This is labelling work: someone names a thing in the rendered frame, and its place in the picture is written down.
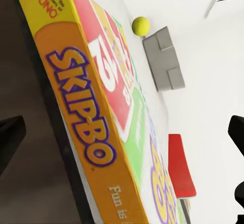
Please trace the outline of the tennis ball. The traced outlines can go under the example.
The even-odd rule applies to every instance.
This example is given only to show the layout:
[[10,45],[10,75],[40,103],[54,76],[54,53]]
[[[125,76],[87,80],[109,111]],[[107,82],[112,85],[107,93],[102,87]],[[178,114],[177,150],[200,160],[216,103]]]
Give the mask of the tennis ball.
[[147,18],[138,17],[133,21],[133,33],[139,37],[146,36],[150,29],[150,23]]

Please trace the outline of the board game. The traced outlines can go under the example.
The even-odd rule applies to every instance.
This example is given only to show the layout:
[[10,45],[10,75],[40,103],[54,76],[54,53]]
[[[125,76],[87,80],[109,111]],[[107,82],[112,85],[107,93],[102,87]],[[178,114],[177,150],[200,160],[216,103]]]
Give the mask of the board game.
[[104,224],[184,224],[120,23],[94,0],[20,0]]

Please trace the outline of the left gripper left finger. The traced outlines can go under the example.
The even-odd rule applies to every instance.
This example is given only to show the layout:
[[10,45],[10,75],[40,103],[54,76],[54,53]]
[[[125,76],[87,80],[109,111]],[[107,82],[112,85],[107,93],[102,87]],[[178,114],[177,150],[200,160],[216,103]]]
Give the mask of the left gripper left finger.
[[22,115],[0,121],[0,176],[26,135]]

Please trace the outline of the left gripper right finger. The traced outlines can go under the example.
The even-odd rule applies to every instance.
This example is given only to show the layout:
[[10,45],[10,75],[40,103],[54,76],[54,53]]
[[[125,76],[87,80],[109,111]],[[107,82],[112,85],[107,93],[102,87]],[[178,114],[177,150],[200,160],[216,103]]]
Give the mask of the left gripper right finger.
[[244,156],[244,117],[232,115],[228,134]]

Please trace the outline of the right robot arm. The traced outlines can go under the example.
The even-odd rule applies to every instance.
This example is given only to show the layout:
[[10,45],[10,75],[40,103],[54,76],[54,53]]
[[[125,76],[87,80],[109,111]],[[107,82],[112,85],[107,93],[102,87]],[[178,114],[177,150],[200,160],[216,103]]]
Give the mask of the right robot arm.
[[[240,183],[234,192],[235,200],[244,208],[244,182]],[[238,214],[236,224],[244,224],[244,214]]]

